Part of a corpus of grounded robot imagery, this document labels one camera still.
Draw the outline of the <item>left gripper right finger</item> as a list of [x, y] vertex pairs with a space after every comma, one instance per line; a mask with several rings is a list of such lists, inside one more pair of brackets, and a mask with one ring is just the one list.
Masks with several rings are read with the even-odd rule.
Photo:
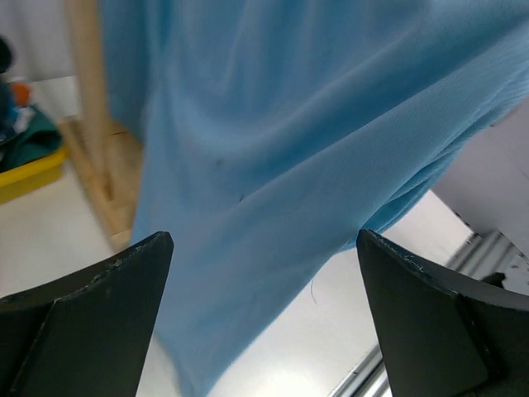
[[360, 269], [394, 396], [526, 396], [528, 297], [360, 231]]

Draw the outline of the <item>dark navy shorts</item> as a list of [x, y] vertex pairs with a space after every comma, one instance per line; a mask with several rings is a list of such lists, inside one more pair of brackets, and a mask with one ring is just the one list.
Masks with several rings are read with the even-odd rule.
[[7, 39], [0, 36], [0, 73], [6, 73], [13, 65], [14, 55]]

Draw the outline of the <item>patterned colourful shorts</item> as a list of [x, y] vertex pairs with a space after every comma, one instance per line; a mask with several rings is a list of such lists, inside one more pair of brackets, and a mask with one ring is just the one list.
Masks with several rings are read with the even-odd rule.
[[23, 80], [1, 81], [1, 146], [28, 128], [35, 115], [31, 95], [30, 85]]

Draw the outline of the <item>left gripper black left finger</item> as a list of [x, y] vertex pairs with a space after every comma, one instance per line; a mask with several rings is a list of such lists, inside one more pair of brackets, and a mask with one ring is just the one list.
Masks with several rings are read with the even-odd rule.
[[1, 300], [3, 396], [133, 396], [174, 249], [156, 232]]

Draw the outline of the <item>light blue shorts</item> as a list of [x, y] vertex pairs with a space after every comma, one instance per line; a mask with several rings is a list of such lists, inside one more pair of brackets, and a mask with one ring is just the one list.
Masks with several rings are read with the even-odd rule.
[[528, 92], [525, 1], [102, 1], [132, 233], [174, 241], [156, 332], [183, 396], [358, 232], [384, 232]]

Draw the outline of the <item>dark green shorts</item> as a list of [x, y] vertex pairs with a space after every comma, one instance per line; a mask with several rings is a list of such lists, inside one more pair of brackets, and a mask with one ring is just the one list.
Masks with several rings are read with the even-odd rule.
[[25, 131], [1, 146], [1, 171], [5, 172], [54, 154], [62, 145], [56, 125], [37, 106]]

